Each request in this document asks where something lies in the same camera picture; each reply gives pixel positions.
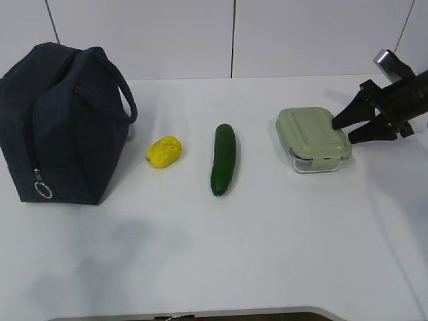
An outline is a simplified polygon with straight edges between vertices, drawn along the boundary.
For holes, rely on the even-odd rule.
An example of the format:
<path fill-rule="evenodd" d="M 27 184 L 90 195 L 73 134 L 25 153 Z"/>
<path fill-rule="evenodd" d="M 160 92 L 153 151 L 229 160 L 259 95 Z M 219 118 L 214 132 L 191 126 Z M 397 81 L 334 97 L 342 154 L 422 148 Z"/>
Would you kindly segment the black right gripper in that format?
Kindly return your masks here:
<path fill-rule="evenodd" d="M 370 141 L 393 141 L 398 135 L 414 134 L 409 121 L 427 113 L 427 72 L 408 77 L 380 88 L 372 80 L 360 85 L 350 104 L 332 119 L 339 130 L 369 121 L 348 134 L 352 144 Z"/>

